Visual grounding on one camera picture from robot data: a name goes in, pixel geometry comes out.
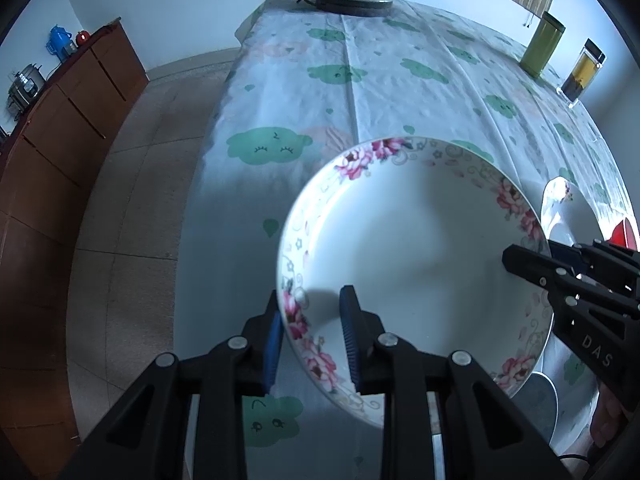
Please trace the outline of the person's right hand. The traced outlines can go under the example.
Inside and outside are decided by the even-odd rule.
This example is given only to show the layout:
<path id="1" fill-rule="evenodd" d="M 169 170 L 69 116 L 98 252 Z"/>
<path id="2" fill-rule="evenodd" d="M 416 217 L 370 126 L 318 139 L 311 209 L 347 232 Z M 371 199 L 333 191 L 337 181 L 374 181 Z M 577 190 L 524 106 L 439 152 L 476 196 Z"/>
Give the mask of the person's right hand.
<path id="1" fill-rule="evenodd" d="M 622 416 L 631 419 L 632 414 L 622 407 L 614 393 L 601 382 L 597 407 L 589 429 L 590 437 L 598 448 L 603 448 L 616 436 Z"/>

